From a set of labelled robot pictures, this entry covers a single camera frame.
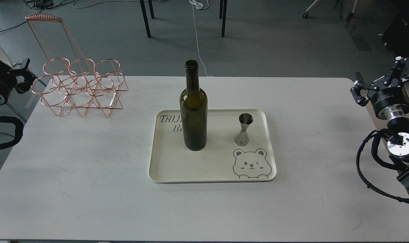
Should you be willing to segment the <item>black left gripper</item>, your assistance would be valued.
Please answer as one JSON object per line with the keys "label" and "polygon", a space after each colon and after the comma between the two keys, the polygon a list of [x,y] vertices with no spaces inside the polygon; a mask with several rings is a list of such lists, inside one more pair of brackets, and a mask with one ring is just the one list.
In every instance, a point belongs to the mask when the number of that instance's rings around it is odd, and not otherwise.
{"label": "black left gripper", "polygon": [[2,97],[8,98],[14,87],[18,94],[24,94],[30,90],[37,77],[28,70],[29,64],[29,58],[13,64],[12,68],[0,61],[0,95]]}

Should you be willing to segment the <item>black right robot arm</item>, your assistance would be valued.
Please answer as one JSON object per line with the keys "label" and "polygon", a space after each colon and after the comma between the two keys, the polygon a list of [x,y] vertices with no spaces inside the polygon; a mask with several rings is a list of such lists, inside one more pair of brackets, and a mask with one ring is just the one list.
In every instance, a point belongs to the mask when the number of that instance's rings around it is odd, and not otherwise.
{"label": "black right robot arm", "polygon": [[371,140],[371,156],[384,168],[398,171],[397,181],[409,192],[409,97],[404,84],[409,81],[409,58],[396,57],[392,68],[371,84],[363,81],[359,72],[350,92],[359,106],[371,103],[375,116],[386,120],[385,129],[371,131],[363,140],[356,155],[357,172],[368,189],[409,204],[409,198],[388,194],[374,186],[360,169],[360,157],[365,145]]}

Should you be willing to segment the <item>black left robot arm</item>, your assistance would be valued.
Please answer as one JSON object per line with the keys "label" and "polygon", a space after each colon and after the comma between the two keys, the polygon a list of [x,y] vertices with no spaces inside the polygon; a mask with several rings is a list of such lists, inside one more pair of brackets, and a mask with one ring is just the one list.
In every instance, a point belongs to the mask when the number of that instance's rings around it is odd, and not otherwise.
{"label": "black left robot arm", "polygon": [[30,86],[37,76],[28,58],[13,65],[0,60],[0,151],[16,145],[36,105]]}

